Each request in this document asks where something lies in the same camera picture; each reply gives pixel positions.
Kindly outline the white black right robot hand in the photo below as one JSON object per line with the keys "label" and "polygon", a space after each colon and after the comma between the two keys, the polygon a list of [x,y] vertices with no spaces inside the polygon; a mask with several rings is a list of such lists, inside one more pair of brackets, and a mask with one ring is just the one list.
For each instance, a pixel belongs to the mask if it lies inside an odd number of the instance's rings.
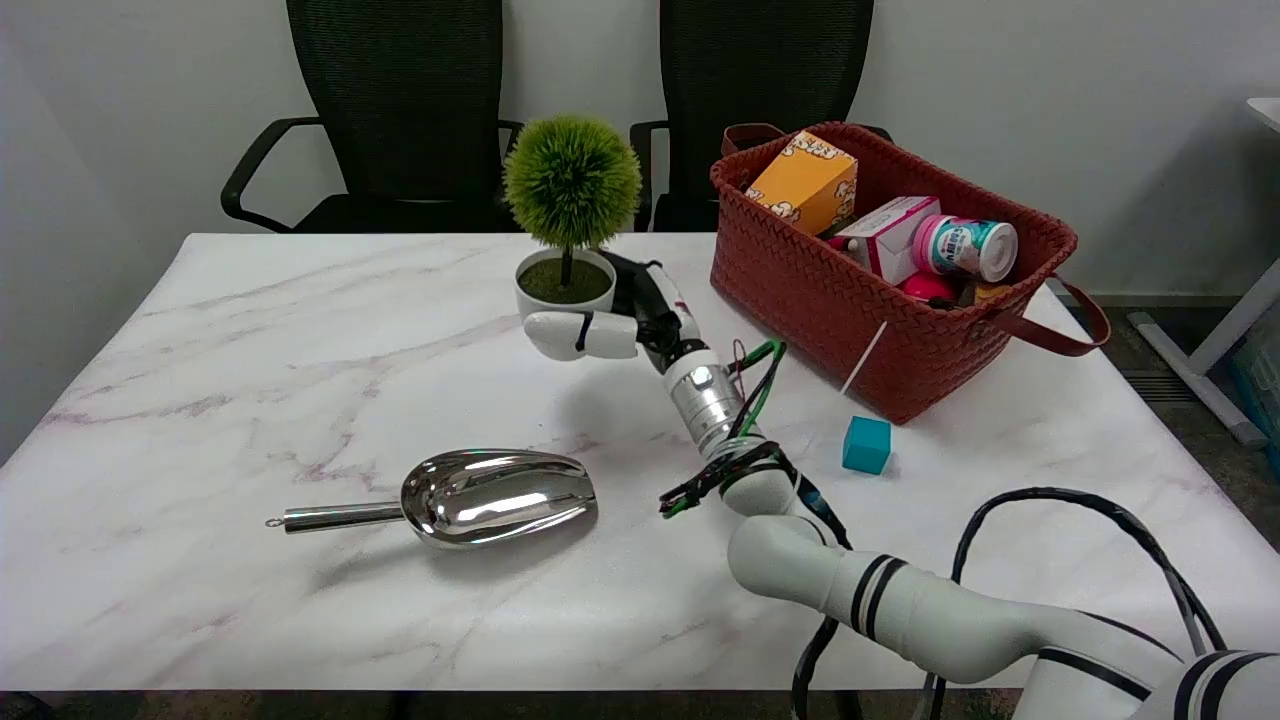
{"label": "white black right robot hand", "polygon": [[607,251],[577,251],[562,287],[556,250],[525,258],[515,273],[515,297],[526,337],[544,356],[646,356],[666,373],[684,355],[707,348],[696,320],[659,261],[637,263]]}

